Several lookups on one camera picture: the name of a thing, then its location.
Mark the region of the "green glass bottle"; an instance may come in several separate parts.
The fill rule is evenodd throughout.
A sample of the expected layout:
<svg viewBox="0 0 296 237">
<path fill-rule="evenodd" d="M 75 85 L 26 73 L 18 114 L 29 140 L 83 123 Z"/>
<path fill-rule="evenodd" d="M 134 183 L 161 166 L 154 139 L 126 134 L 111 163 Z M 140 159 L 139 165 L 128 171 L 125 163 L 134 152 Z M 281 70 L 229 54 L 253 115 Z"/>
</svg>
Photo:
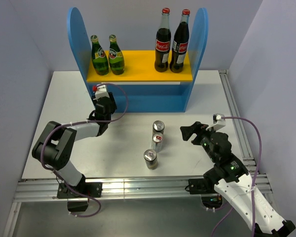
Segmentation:
<svg viewBox="0 0 296 237">
<path fill-rule="evenodd" d="M 99 39 L 96 35 L 90 37 L 92 43 L 91 60 L 96 73 L 104 76 L 109 72 L 109 63 L 103 48 L 99 44 Z"/>
<path fill-rule="evenodd" d="M 115 75 L 120 75 L 124 73 L 125 68 L 125 61 L 122 54 L 122 51 L 120 50 L 115 35 L 109 36 L 110 41 L 110 48 L 109 48 L 109 65 L 111 68 L 111 71 Z"/>
</svg>

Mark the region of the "silver can red logo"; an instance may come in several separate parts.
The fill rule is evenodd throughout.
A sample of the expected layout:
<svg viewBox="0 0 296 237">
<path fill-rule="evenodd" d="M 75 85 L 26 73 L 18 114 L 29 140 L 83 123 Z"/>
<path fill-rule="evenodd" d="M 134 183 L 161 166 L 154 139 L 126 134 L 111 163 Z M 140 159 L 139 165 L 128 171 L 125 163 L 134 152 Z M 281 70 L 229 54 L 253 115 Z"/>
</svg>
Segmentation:
<svg viewBox="0 0 296 237">
<path fill-rule="evenodd" d="M 162 142 L 163 142 L 163 134 L 162 133 L 155 133 L 152 136 L 151 141 L 151 148 L 155 150 L 157 153 L 161 151 L 162 149 Z"/>
</svg>

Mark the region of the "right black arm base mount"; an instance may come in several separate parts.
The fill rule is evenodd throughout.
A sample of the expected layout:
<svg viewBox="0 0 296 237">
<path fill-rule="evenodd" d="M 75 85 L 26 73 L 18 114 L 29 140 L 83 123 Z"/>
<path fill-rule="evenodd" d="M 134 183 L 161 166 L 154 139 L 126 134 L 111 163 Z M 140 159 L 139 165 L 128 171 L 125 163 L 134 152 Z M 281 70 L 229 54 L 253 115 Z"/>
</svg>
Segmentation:
<svg viewBox="0 0 296 237">
<path fill-rule="evenodd" d="M 215 212 L 223 207 L 222 196 L 214 190 L 214 186 L 206 178 L 188 179 L 185 191 L 190 195 L 200 195 L 201 204 L 207 211 Z"/>
</svg>

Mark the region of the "dark gold beverage can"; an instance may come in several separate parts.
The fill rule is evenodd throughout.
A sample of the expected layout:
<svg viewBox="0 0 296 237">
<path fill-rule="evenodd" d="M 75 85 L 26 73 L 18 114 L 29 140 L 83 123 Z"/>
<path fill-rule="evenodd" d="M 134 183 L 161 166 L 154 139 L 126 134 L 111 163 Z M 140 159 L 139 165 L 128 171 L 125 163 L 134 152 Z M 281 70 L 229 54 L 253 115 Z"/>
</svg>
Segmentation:
<svg viewBox="0 0 296 237">
<path fill-rule="evenodd" d="M 157 152 L 154 149 L 148 149 L 144 152 L 144 160 L 148 169 L 154 170 L 158 166 Z"/>
</svg>

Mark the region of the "green glass bottle front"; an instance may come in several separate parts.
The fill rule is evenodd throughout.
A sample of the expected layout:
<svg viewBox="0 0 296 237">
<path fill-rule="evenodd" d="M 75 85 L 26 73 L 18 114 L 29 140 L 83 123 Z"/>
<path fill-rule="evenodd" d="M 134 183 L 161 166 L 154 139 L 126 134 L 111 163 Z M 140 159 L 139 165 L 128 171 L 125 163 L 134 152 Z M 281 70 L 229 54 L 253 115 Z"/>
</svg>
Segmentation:
<svg viewBox="0 0 296 237">
<path fill-rule="evenodd" d="M 109 48 L 109 65 L 111 68 L 111 71 L 115 75 L 120 75 L 124 73 L 125 68 L 125 61 L 122 54 L 122 51 L 120 50 L 115 35 L 109 36 L 110 41 L 110 48 Z"/>
</svg>

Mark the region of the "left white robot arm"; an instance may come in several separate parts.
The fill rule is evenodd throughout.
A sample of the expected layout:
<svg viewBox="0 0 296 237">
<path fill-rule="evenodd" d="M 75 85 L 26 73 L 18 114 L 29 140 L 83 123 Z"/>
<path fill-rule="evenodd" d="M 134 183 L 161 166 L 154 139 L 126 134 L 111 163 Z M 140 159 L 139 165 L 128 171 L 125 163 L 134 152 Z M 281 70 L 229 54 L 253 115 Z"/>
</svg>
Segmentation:
<svg viewBox="0 0 296 237">
<path fill-rule="evenodd" d="M 108 128 L 111 115 L 117 109 L 112 92 L 98 92 L 92 96 L 95 104 L 87 125 L 62 127 L 60 123 L 50 121 L 44 128 L 32 149 L 32 157 L 43 162 L 46 167 L 56 171 L 69 185 L 69 192 L 74 197 L 87 195 L 90 185 L 70 161 L 75 141 L 101 136 Z"/>
</svg>

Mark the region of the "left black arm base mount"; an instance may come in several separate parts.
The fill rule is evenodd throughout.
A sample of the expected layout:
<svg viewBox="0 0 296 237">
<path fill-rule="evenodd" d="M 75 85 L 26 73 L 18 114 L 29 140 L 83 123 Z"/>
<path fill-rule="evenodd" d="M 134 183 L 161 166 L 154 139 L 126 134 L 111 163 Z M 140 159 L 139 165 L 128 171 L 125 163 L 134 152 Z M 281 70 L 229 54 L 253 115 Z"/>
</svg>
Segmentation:
<svg viewBox="0 0 296 237">
<path fill-rule="evenodd" d="M 87 182 L 77 187 L 60 183 L 56 198 L 66 199 L 68 211 L 74 214 L 80 214 L 87 210 L 92 198 L 101 197 L 102 186 L 101 182 Z"/>
</svg>

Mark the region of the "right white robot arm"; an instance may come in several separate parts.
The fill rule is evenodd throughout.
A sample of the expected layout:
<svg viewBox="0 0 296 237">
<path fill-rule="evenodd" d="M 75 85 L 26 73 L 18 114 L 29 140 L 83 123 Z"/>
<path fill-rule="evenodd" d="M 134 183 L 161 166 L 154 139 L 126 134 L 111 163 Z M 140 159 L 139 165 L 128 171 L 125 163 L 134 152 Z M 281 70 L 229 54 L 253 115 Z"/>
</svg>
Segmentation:
<svg viewBox="0 0 296 237">
<path fill-rule="evenodd" d="M 182 138 L 201 146 L 214 166 L 202 178 L 188 180 L 187 191 L 196 194 L 220 194 L 243 218 L 256 237 L 287 237 L 295 230 L 254 186 L 253 178 L 244 163 L 235 156 L 226 133 L 216 131 L 207 124 L 195 122 L 180 128 Z"/>
</svg>

